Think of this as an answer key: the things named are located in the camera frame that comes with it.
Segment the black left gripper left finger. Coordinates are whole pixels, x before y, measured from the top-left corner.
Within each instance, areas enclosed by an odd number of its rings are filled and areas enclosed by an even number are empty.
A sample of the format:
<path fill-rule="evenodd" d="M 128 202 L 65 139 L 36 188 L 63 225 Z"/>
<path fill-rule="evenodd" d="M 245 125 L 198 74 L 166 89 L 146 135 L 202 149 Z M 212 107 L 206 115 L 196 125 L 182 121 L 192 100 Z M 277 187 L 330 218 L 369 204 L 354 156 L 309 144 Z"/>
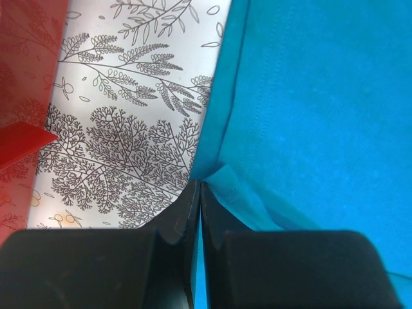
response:
<path fill-rule="evenodd" d="M 200 183 L 137 229 L 23 230 L 1 247 L 2 308 L 192 308 Z"/>

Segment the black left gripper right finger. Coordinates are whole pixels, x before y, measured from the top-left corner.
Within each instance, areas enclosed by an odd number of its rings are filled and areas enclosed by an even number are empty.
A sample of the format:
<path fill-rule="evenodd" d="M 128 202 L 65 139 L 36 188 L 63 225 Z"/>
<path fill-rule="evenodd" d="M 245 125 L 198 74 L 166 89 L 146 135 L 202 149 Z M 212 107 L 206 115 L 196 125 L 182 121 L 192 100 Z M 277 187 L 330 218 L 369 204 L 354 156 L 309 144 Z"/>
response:
<path fill-rule="evenodd" d="M 200 191 L 209 308 L 401 308 L 380 256 L 348 230 L 258 232 Z"/>

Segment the blue t shirt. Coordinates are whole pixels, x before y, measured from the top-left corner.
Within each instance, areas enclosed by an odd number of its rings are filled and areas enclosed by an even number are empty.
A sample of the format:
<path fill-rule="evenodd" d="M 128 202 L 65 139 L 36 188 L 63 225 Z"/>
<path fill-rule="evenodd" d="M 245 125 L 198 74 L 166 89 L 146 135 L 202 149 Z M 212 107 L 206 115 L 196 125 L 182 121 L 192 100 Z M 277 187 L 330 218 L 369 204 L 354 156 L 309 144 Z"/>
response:
<path fill-rule="evenodd" d="M 255 230 L 365 234 L 410 308 L 411 2 L 231 2 L 191 178 Z"/>

